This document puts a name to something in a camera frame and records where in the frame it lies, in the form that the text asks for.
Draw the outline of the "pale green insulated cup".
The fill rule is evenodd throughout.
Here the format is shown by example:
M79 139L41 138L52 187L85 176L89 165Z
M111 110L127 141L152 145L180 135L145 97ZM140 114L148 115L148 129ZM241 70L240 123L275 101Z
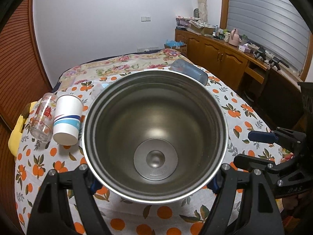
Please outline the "pale green insulated cup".
M226 154L220 103L195 79L144 70L108 84L89 107L82 149L92 173L143 204L182 200L209 183Z

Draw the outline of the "white paper cup blue stripes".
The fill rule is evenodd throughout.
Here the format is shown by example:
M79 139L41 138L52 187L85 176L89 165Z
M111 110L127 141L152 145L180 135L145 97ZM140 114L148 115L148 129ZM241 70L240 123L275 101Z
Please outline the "white paper cup blue stripes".
M56 143L72 146L78 142L83 107L82 100L73 94L58 97L52 134Z

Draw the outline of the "blue translucent plastic cup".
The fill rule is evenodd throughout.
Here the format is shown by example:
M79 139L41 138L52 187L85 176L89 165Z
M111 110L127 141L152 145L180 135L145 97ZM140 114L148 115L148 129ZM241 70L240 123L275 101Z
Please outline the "blue translucent plastic cup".
M198 81L199 83L201 83L202 85L206 86L206 84L208 83L209 77L207 75L206 72L204 72L203 70L199 69L198 67L196 67L195 65L183 60L183 59L178 59L176 61L174 61L171 66L170 69L171 71L175 71L181 74L185 74L193 79L195 79L196 81Z

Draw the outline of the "wooden sideboard cabinet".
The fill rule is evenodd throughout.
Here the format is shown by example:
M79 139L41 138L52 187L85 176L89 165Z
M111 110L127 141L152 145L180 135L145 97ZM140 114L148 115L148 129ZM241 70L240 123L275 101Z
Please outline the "wooden sideboard cabinet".
M300 90L281 73L253 55L211 37L175 30L175 40L187 45L186 57L237 91L252 107L272 119L298 119L303 115Z

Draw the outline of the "orange print tablecloth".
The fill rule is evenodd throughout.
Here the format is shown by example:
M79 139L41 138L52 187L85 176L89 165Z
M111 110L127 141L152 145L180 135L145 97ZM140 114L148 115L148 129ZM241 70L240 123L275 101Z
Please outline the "orange print tablecloth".
M232 164L238 154L246 154L275 163L288 161L292 153L276 144L252 142L252 130L267 131L268 126L246 101L213 74L207 89L220 102L229 126L229 143L224 158ZM27 230L31 210L50 169L66 172L85 162L80 145L62 146L54 141L40 142L28 131L37 104L32 104L24 121L16 151L15 204L23 231ZM198 234L215 200L215 194L203 187L192 196L167 205L144 205L121 198L102 188L94 196L108 227L114 234Z

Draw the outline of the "yellow pillow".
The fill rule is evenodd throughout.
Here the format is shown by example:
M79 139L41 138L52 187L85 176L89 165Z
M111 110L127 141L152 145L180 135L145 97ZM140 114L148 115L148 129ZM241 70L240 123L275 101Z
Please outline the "yellow pillow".
M32 109L34 108L37 102L28 103L23 109L22 113L17 119L16 125L10 134L10 138L8 140L8 148L10 152L13 154L14 158L17 158L17 152L19 149L19 143L22 138L22 132L25 125L26 120L29 115L33 113Z

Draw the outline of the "clear glass red print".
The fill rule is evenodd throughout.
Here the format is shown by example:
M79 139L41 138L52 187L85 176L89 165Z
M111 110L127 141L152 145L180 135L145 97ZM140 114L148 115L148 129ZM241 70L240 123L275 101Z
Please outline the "clear glass red print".
M52 137L56 101L55 94L46 93L39 102L29 129L31 135L38 141L48 142Z

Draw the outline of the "pink kettle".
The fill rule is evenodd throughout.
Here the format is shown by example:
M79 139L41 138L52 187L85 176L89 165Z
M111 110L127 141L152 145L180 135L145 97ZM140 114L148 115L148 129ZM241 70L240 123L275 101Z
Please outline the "pink kettle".
M228 43L232 46L238 47L241 44L241 38L239 36L239 30L234 28L229 37Z

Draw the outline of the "floral bed quilt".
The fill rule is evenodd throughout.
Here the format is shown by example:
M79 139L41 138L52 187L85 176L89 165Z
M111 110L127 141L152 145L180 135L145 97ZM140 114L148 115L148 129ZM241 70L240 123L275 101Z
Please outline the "floral bed quilt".
M126 75L144 69L161 69L170 66L174 61L190 60L174 49L162 49L158 52L129 54L105 60L91 61L72 67L64 72L59 80L59 90L80 85L96 79L105 79L113 75Z

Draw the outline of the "grey window blind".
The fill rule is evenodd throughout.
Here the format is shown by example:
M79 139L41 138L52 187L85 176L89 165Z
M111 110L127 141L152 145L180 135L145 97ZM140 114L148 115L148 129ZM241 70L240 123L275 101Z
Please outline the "grey window blind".
M227 28L238 29L296 71L302 71L310 31L289 0L229 0Z

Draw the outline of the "frosted plastic bottle blue label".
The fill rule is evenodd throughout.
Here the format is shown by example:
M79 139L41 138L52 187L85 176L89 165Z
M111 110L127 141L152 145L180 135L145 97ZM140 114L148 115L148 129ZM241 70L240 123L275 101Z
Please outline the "frosted plastic bottle blue label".
M97 85L95 85L92 89L91 92L91 99L94 100L95 98L97 98L97 96L99 94L101 94L101 92L108 87L109 83L104 83L104 82L100 82Z

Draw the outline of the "blue plastic bag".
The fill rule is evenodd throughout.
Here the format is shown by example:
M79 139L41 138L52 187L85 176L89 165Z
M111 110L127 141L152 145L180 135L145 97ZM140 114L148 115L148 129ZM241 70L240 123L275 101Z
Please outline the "blue plastic bag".
M164 44L165 49L180 49L185 47L185 43L183 41L175 41L175 40L167 40Z

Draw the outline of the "brown louvered wardrobe door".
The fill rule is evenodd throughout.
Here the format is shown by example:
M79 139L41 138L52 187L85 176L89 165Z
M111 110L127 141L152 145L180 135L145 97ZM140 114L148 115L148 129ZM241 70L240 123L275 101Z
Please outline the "brown louvered wardrobe door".
M51 89L34 32L33 0L23 0L1 32L1 214L17 229L15 159L8 139L25 106Z

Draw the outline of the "white wall switch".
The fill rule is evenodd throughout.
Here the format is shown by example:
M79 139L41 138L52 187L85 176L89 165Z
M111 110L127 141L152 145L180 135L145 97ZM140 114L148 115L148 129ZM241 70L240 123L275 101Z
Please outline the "white wall switch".
M141 22L150 22L151 17L150 16L141 16Z

